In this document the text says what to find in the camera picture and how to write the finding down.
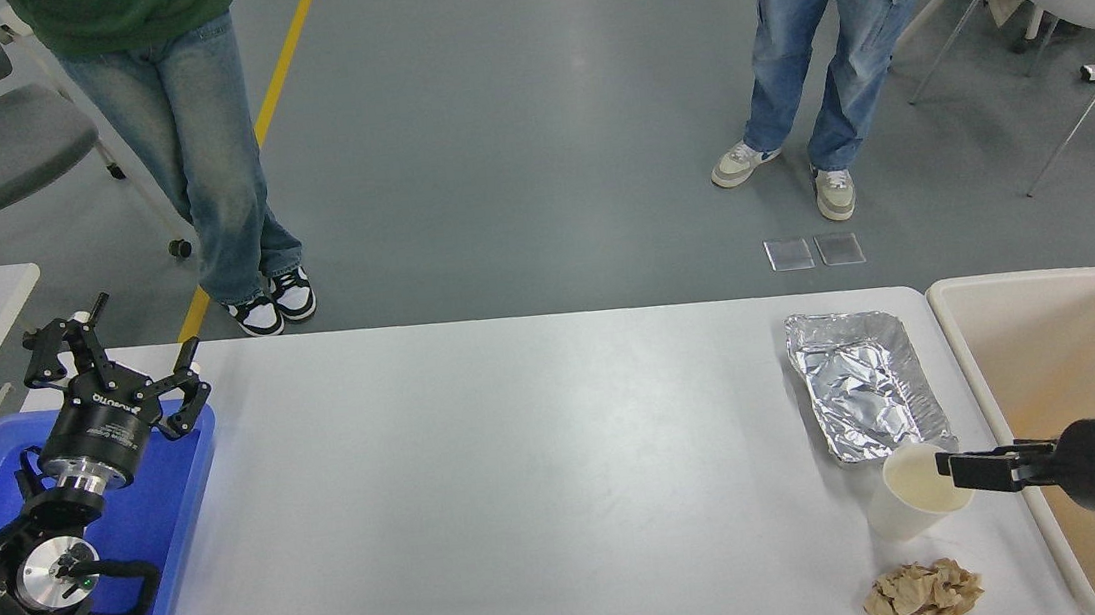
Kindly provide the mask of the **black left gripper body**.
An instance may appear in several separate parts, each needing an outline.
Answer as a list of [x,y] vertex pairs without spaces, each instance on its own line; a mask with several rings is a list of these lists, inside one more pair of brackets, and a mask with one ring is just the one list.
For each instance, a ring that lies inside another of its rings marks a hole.
[[160,417],[159,401],[135,402],[134,394],[151,381],[123,365],[81,373],[64,391],[51,434],[43,444],[38,466],[49,478],[101,477],[110,487],[132,484]]

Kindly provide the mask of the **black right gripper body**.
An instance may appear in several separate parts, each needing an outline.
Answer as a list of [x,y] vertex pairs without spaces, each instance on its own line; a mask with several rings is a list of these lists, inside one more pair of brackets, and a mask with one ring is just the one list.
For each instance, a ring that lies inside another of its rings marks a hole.
[[1077,420],[1057,437],[1050,471],[1068,498],[1095,511],[1095,419]]

